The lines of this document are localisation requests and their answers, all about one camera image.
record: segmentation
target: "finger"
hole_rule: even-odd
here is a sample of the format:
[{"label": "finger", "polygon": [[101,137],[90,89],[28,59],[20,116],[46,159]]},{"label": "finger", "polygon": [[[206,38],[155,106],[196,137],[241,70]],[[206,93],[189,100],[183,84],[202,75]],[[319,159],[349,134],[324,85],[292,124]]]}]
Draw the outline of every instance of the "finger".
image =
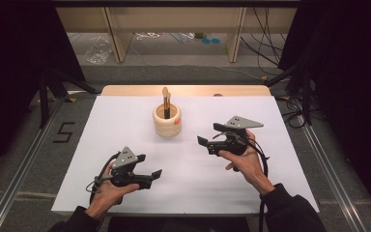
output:
[{"label": "finger", "polygon": [[140,186],[138,184],[130,184],[130,185],[122,187],[121,191],[123,192],[123,194],[127,194],[127,193],[134,192],[138,189],[140,189]]},{"label": "finger", "polygon": [[255,141],[255,134],[252,133],[250,130],[246,130],[246,135],[248,135],[248,138]]},{"label": "finger", "polygon": [[234,163],[230,162],[226,167],[225,169],[226,170],[230,170],[231,168],[234,168],[236,165],[234,165]]},{"label": "finger", "polygon": [[108,175],[110,173],[111,167],[113,166],[114,161],[110,162],[104,169],[103,175]]},{"label": "finger", "polygon": [[221,150],[218,154],[226,160],[234,161],[235,159],[235,155],[228,151]]}]

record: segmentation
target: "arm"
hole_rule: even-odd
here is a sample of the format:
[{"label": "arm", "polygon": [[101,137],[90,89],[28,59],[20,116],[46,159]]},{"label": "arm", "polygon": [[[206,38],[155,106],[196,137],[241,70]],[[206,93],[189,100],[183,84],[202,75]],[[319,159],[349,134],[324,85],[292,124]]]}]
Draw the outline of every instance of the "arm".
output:
[{"label": "arm", "polygon": [[[108,175],[111,170],[110,163],[104,170],[104,175]],[[107,211],[113,206],[122,203],[123,196],[127,193],[139,189],[137,184],[117,188],[110,181],[101,183],[98,193],[95,194],[89,208],[85,209],[78,206],[73,215],[66,222],[56,223],[49,232],[95,232],[101,220],[106,216]]]},{"label": "arm", "polygon": [[[247,130],[250,140],[255,141],[255,135]],[[273,185],[264,175],[257,152],[247,146],[241,156],[227,151],[220,151],[219,155],[230,160],[227,170],[237,167],[245,179],[260,193],[261,199],[268,208],[266,213],[267,226],[270,232],[279,231],[326,231],[309,202],[301,196],[291,196],[281,185]]]}]

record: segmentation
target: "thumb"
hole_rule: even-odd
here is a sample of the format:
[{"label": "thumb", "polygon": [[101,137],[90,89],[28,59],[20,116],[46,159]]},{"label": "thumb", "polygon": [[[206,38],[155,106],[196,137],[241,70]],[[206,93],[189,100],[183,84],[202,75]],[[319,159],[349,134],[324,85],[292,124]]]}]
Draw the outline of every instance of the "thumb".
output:
[{"label": "thumb", "polygon": [[124,194],[127,194],[127,193],[134,192],[138,189],[140,189],[140,186],[138,184],[130,184],[130,185],[122,187],[122,192]]}]

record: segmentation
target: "wooden stick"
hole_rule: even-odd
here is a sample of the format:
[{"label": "wooden stick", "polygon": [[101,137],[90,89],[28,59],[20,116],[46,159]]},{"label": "wooden stick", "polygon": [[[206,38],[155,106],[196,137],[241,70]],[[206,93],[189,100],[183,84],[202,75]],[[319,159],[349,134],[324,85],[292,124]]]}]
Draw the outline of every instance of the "wooden stick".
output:
[{"label": "wooden stick", "polygon": [[169,93],[167,94],[167,104],[168,104],[167,114],[168,114],[168,118],[171,118],[171,117],[170,117],[170,107],[171,107],[171,104],[170,104],[170,98],[171,98],[171,93],[169,92]]},{"label": "wooden stick", "polygon": [[167,87],[162,88],[162,96],[164,100],[164,119],[169,119],[170,115],[168,114],[168,103],[167,103],[168,89]]}]

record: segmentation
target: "blue object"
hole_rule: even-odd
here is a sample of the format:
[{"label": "blue object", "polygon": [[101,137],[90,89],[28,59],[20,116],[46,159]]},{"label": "blue object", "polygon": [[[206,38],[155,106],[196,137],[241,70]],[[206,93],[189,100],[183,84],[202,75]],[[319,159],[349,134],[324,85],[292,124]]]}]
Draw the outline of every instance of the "blue object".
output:
[{"label": "blue object", "polygon": [[220,42],[220,39],[218,39],[218,38],[213,38],[212,39],[213,44],[219,44],[219,42]]},{"label": "blue object", "polygon": [[211,40],[210,39],[203,39],[201,42],[203,44],[209,44],[211,42]]}]

